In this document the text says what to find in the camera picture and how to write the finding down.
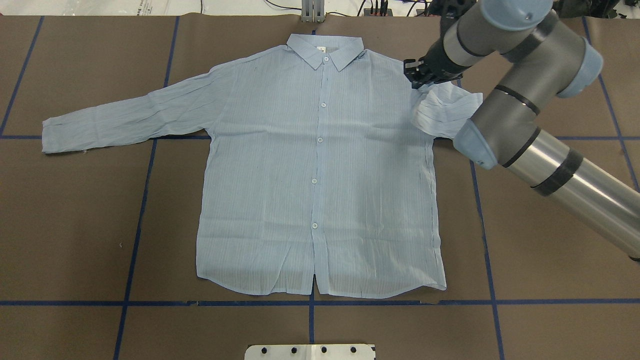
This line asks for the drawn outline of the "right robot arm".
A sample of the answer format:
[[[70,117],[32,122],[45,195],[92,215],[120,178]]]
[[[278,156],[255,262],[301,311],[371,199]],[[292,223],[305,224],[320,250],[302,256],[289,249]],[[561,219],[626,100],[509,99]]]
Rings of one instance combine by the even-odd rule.
[[[580,94],[598,78],[602,56],[560,22],[551,0],[448,0],[440,37],[405,59],[414,89],[462,77],[492,53],[511,68],[454,137],[484,169],[502,166],[639,260],[639,194],[535,124],[551,99]]]

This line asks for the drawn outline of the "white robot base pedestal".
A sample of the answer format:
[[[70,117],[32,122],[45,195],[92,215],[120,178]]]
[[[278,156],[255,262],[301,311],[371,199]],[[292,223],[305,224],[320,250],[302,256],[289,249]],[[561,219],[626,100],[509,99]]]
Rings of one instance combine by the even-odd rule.
[[[247,347],[245,360],[376,360],[373,344],[256,344]]]

